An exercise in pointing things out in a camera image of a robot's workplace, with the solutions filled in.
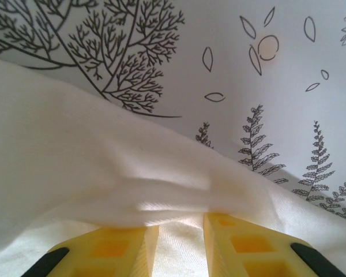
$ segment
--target yellow gripper jaw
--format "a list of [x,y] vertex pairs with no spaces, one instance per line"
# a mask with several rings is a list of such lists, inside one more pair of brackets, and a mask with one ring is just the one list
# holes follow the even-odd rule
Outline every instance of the yellow gripper jaw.
[[49,250],[22,277],[150,277],[159,227],[98,229]]
[[[151,277],[158,236],[158,226],[98,229],[53,247],[22,277]],[[229,215],[204,215],[204,242],[210,277],[346,277],[306,242]]]
[[346,277],[306,242],[228,215],[204,215],[210,277]]

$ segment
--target wrinkled fabric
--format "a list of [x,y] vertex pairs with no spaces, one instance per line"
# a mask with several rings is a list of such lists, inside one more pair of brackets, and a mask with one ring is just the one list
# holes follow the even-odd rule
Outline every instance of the wrinkled fabric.
[[154,224],[154,276],[207,276],[206,211],[301,238],[346,273],[345,219],[169,129],[0,61],[0,276],[20,276],[54,244],[100,225]]

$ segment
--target yellow plastic block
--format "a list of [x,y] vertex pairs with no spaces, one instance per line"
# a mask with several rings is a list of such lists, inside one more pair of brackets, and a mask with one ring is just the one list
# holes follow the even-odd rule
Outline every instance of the yellow plastic block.
[[98,229],[49,250],[69,253],[47,277],[152,276],[159,227]]
[[229,215],[205,214],[210,277],[318,277],[292,250],[306,242]]

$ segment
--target square hole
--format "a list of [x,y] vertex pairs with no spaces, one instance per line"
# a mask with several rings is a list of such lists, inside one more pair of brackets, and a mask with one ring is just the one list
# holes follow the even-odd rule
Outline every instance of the square hole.
[[237,253],[274,252],[268,240],[261,235],[236,236],[231,238]]
[[298,277],[282,260],[245,261],[243,263],[249,277]]
[[113,269],[83,268],[77,269],[72,277],[114,277]]
[[123,257],[128,247],[128,241],[103,241],[92,249],[91,257]]

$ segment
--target black rubber pad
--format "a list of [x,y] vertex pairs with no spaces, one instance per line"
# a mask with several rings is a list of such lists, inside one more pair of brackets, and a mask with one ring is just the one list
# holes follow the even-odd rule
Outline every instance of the black rubber pad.
[[46,253],[22,277],[46,277],[68,252],[69,249],[63,247]]
[[318,277],[346,277],[337,267],[314,248],[293,243],[291,248],[318,275]]

